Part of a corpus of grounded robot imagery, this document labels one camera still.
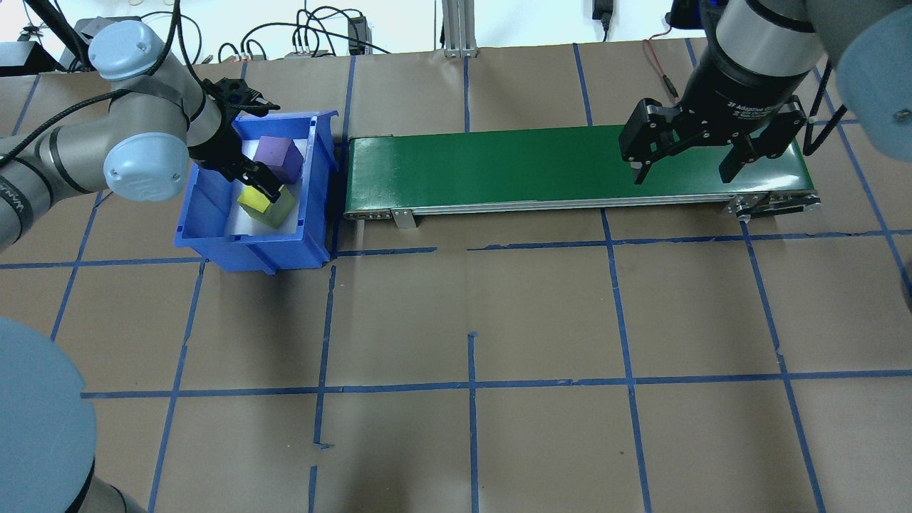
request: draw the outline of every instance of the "blue plastic bin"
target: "blue plastic bin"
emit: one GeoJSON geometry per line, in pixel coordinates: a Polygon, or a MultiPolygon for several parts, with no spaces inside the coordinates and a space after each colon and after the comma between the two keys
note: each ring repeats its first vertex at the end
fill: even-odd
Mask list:
{"type": "Polygon", "coordinates": [[[329,174],[338,171],[329,120],[337,114],[329,110],[269,114],[264,118],[241,116],[233,123],[245,141],[258,141],[264,135],[307,139],[294,233],[226,233],[233,210],[239,208],[236,183],[194,165],[174,245],[190,247],[226,271],[273,275],[278,269],[322,267],[329,261],[325,242],[329,174]]]}

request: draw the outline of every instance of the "red wire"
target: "red wire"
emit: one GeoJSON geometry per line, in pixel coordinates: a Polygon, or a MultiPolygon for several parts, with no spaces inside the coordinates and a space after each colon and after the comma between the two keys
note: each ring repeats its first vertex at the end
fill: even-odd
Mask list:
{"type": "Polygon", "coordinates": [[[656,60],[656,66],[658,67],[658,72],[661,75],[665,75],[665,70],[662,69],[662,64],[660,62],[658,62],[658,56],[656,55],[656,50],[654,50],[652,48],[652,40],[655,39],[656,37],[667,36],[670,33],[671,33],[671,27],[669,27],[668,30],[666,30],[665,32],[662,32],[660,34],[653,34],[652,36],[649,36],[649,39],[643,39],[643,42],[646,43],[646,47],[649,48],[649,53],[652,54],[652,58],[654,58],[656,60]]]}

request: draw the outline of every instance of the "purple cube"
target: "purple cube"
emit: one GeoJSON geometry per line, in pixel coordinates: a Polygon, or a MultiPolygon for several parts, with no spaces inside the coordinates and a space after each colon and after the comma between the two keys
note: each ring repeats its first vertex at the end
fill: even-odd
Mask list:
{"type": "Polygon", "coordinates": [[[280,182],[289,185],[301,177],[301,166],[304,164],[304,156],[294,141],[268,135],[260,138],[254,160],[266,164],[280,182]]]}

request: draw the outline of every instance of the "power adapter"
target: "power adapter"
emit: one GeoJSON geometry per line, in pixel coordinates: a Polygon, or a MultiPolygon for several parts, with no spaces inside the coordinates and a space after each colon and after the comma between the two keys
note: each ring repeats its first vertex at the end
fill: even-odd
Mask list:
{"type": "Polygon", "coordinates": [[[615,13],[615,0],[593,0],[592,1],[592,19],[601,20],[602,28],[605,34],[608,34],[608,27],[611,25],[611,16],[615,13]]]}
{"type": "Polygon", "coordinates": [[[368,19],[364,16],[356,16],[351,18],[351,22],[348,24],[348,37],[351,39],[356,39],[357,41],[348,40],[348,54],[349,55],[365,55],[373,53],[371,48],[364,45],[364,43],[372,43],[370,37],[370,27],[368,26],[368,19]]]}

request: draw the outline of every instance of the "yellow cube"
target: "yellow cube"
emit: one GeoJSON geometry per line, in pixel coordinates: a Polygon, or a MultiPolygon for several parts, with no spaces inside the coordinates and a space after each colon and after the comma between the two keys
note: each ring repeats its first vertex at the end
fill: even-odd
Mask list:
{"type": "Polygon", "coordinates": [[[247,185],[241,191],[241,195],[237,197],[237,203],[256,221],[278,228],[295,208],[295,197],[283,185],[279,189],[279,200],[269,203],[269,198],[263,193],[247,185]]]}

